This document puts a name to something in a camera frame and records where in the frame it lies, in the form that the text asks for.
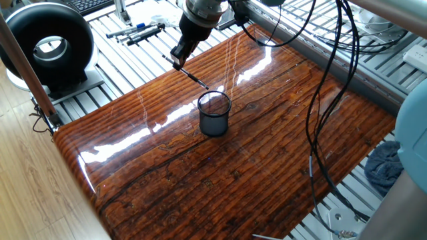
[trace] blue cloth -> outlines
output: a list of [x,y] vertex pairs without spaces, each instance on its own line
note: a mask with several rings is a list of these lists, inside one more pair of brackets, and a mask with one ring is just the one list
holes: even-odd
[[387,141],[375,148],[365,165],[365,176],[383,197],[403,171],[398,156],[399,148],[398,142]]

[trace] pen holder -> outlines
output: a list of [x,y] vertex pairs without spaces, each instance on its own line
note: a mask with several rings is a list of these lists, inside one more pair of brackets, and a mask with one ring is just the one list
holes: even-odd
[[197,102],[200,130],[209,137],[220,137],[228,130],[228,113],[232,108],[230,98],[220,91],[208,91]]

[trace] marker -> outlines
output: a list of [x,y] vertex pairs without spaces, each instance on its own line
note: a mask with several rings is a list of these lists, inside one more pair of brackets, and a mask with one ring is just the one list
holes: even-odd
[[134,34],[134,35],[130,36],[129,37],[130,40],[126,44],[128,46],[130,46],[130,45],[133,45],[135,43],[139,43],[140,41],[142,41],[144,39],[147,39],[147,38],[149,38],[151,36],[154,36],[154,35],[156,35],[156,34],[158,34],[160,32],[161,32],[161,29],[159,29],[157,27],[156,28],[147,29],[145,31],[142,31],[141,33],[137,33],[137,34]]
[[134,32],[138,29],[141,29],[143,27],[145,27],[145,23],[140,23],[134,27],[128,27],[128,28],[125,28],[125,29],[122,29],[122,30],[119,30],[116,32],[107,33],[106,35],[107,35],[107,38],[112,38],[112,37],[116,37],[116,36],[120,36],[120,35],[125,35],[128,33],[132,33],[132,32]]
[[[172,59],[166,57],[166,55],[163,54],[162,57],[166,59],[166,61],[173,64]],[[180,71],[183,72],[185,75],[187,75],[187,77],[189,77],[191,80],[195,81],[196,83],[199,83],[199,85],[202,86],[204,89],[209,90],[209,87],[204,82],[200,81],[200,79],[198,79],[197,77],[195,77],[194,75],[186,71],[185,69],[181,68]]]

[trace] wooden table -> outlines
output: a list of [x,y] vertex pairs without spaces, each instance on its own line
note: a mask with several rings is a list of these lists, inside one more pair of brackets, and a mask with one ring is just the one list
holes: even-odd
[[[204,90],[170,71],[61,127],[54,140],[66,164],[113,239],[285,236],[313,208],[304,129],[323,71],[290,47],[258,47],[243,33],[185,67],[232,99],[223,137],[200,133]],[[340,87],[328,78],[321,112]],[[393,126],[391,115],[346,93],[320,139],[332,179]],[[329,189],[314,169],[321,199]]]

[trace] wooden floor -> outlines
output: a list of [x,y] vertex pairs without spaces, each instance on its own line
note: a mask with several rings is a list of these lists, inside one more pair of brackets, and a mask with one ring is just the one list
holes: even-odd
[[33,132],[32,112],[29,93],[9,82],[0,62],[1,239],[109,239],[50,135]]

